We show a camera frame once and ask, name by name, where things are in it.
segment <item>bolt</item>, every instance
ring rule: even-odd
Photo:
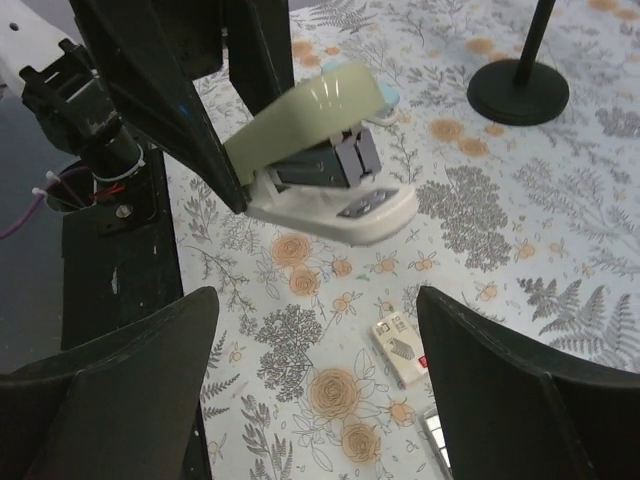
[[[120,205],[116,209],[116,217],[127,218],[133,213],[133,207],[131,205]]]

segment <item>black round base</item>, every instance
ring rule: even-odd
[[[569,101],[569,85],[556,70],[535,63],[524,86],[513,78],[519,60],[485,65],[471,78],[467,98],[473,109],[504,125],[530,126],[553,120]]]

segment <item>stand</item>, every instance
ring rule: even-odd
[[[471,78],[467,98],[471,107],[489,120],[531,126],[553,120],[569,101],[569,85],[536,55],[555,0],[539,0],[520,60],[485,65]]]

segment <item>white tablecloth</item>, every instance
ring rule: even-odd
[[[540,127],[494,125],[466,85],[519,55],[533,8],[332,0],[292,15],[298,78],[359,60],[400,92],[400,122],[372,129],[420,213],[388,241],[349,248],[234,216],[169,162],[185,289],[221,298],[202,390],[218,479],[432,478],[430,384],[399,389],[367,334],[396,310],[415,324],[420,285],[640,372],[640,6],[558,1],[540,59],[569,81],[568,107]],[[250,118],[227,73],[197,83],[223,139]]]

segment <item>purple cable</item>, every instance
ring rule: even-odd
[[[67,177],[71,177],[73,175],[76,175],[78,173],[84,172],[86,170],[88,170],[87,167],[72,168],[70,170],[67,170],[66,172],[61,173],[60,175],[58,175],[58,177],[60,177],[61,180],[64,180]],[[49,182],[47,184],[47,186],[44,187],[44,190],[49,191],[57,183],[58,182],[56,182],[56,181]],[[44,200],[44,195],[42,195],[42,194],[36,195],[36,199],[33,201],[33,203],[27,209],[27,211],[24,213],[24,215],[22,215],[20,218],[18,218],[13,223],[13,225],[11,225],[5,231],[0,232],[0,240],[5,240],[6,238],[9,238],[11,235],[13,235],[18,230],[20,230],[24,226],[24,224],[27,223],[29,221],[29,219],[33,216],[33,214],[36,212],[36,210],[38,209],[38,207],[40,206],[40,204],[42,203],[43,200]]]

